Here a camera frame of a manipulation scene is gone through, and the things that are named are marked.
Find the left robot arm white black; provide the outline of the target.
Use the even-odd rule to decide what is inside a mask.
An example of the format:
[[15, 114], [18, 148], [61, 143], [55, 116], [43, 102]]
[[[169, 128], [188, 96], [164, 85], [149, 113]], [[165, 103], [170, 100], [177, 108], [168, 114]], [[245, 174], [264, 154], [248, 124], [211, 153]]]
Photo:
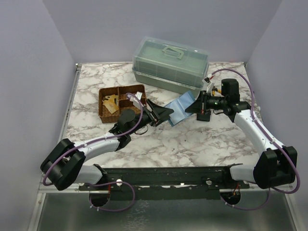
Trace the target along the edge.
[[42, 162], [43, 185], [67, 189], [73, 183], [89, 184], [102, 190], [107, 183], [106, 172], [98, 164], [86, 166], [85, 162], [105, 153], [116, 152], [131, 142], [131, 134], [150, 125], [156, 127], [169, 120], [173, 109], [146, 101], [149, 108], [141, 105], [141, 112], [132, 109], [121, 112], [115, 125], [104, 135], [87, 141], [61, 140]]

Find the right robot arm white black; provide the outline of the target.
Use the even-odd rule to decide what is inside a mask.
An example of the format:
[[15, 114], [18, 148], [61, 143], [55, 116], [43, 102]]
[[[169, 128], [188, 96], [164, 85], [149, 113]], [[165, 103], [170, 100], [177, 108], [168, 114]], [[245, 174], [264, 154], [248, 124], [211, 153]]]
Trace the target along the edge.
[[254, 166], [235, 164], [221, 177], [222, 185], [233, 188], [239, 181], [255, 183], [260, 188], [274, 188], [295, 181], [297, 151], [276, 141], [260, 122], [251, 105], [240, 100], [239, 83], [235, 79], [221, 82], [221, 96], [212, 96], [203, 90], [188, 108], [187, 113], [197, 115], [197, 120], [206, 121], [210, 110], [221, 110], [236, 124], [251, 141], [259, 159]]

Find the blue leather card holder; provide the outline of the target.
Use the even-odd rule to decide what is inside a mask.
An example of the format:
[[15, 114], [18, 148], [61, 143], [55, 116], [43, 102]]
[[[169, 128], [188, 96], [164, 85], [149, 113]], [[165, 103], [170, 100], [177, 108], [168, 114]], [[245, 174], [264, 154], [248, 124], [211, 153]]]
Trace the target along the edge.
[[186, 93], [165, 105], [166, 108], [172, 109], [174, 111], [172, 114], [170, 114], [170, 118], [168, 119], [172, 127], [192, 115], [192, 113], [187, 113], [185, 110], [194, 102], [195, 98], [192, 92], [187, 91]]

